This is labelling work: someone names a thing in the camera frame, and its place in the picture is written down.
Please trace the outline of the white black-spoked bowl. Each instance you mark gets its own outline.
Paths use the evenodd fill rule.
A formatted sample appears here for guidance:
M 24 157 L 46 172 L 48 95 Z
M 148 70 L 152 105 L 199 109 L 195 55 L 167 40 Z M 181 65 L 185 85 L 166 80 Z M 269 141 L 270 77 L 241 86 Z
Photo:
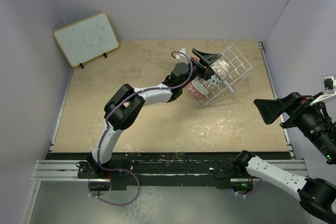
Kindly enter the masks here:
M 225 60 L 216 60 L 210 65 L 210 68 L 221 80 L 227 79 L 230 65 Z

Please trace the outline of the light blue patterned bowl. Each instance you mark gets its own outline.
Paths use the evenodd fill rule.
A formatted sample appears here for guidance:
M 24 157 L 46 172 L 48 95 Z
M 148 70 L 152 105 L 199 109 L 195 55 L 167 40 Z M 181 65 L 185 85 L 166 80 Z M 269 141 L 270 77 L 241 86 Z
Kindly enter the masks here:
M 222 82 L 216 74 L 211 75 L 206 81 L 214 87 L 217 87 Z

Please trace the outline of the white green-spoked bowl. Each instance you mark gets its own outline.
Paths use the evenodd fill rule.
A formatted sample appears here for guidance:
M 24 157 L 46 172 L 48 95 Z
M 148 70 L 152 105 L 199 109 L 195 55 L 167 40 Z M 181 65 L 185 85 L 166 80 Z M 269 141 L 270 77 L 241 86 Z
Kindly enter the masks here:
M 194 79 L 192 81 L 192 84 L 195 87 L 195 89 L 202 95 L 207 96 L 209 94 L 209 89 L 205 87 L 200 80 Z

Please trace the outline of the black floral bowl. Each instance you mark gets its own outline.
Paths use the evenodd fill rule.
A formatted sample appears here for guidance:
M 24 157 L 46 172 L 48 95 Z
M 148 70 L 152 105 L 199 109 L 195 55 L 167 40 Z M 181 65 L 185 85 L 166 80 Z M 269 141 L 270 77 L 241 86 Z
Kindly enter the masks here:
M 189 92 L 198 100 L 202 100 L 204 96 L 195 88 L 195 86 L 190 82 L 187 86 Z

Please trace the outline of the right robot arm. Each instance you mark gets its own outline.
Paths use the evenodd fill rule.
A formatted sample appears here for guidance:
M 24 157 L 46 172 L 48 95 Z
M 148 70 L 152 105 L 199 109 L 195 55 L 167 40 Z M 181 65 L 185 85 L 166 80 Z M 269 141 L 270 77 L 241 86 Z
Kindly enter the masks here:
M 280 124 L 283 129 L 296 127 L 312 143 L 326 160 L 302 155 L 308 165 L 308 175 L 296 175 L 273 165 L 256 154 L 241 151 L 233 161 L 238 177 L 247 175 L 265 180 L 292 195 L 310 215 L 326 222 L 335 223 L 335 122 L 327 112 L 326 103 L 335 100 L 335 93 L 320 92 L 301 95 L 293 92 L 275 100 L 255 99 L 263 121 L 269 125 L 282 114 L 288 119 Z

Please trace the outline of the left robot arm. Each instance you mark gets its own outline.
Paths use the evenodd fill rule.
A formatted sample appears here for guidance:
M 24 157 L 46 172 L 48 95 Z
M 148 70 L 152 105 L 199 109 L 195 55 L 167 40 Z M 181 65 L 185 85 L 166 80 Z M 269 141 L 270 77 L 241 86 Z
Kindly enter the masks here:
M 143 107 L 156 103 L 175 101 L 183 94 L 183 89 L 197 77 L 205 78 L 211 64 L 220 59 L 221 54 L 209 54 L 192 50 L 196 58 L 182 51 L 173 51 L 171 56 L 182 56 L 186 62 L 179 62 L 164 81 L 156 86 L 134 88 L 124 84 L 104 107 L 105 127 L 96 148 L 87 159 L 90 173 L 96 178 L 104 177 L 114 168 L 108 168 L 113 149 L 123 133 L 138 117 Z

